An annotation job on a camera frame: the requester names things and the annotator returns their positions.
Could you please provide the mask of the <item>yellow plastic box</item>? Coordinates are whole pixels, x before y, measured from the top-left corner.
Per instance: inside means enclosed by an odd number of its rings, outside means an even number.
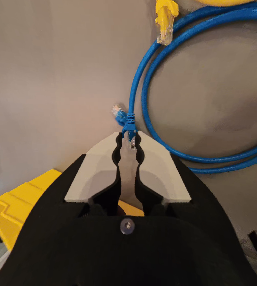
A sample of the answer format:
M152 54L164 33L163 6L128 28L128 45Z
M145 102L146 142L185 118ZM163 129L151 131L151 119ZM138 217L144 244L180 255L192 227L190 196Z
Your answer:
M63 202L79 166L50 170L0 196L0 238L9 252L20 232L29 244L61 230L88 205Z

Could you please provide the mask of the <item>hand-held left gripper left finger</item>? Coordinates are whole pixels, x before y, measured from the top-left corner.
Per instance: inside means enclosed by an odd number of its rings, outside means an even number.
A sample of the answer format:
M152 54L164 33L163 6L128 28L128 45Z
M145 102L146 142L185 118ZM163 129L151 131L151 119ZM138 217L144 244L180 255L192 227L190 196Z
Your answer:
M64 200L74 203L99 204L109 216L115 216L121 195L118 163L122 133L114 132L85 155Z

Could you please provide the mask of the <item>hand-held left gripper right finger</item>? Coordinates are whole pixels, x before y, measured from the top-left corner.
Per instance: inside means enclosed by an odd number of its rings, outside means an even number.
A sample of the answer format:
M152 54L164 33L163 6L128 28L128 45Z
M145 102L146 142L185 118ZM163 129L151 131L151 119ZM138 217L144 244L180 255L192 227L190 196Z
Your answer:
M156 205L167 208L170 203L191 202L171 154L163 145L138 131L135 148L138 166L134 192L145 216L149 216Z

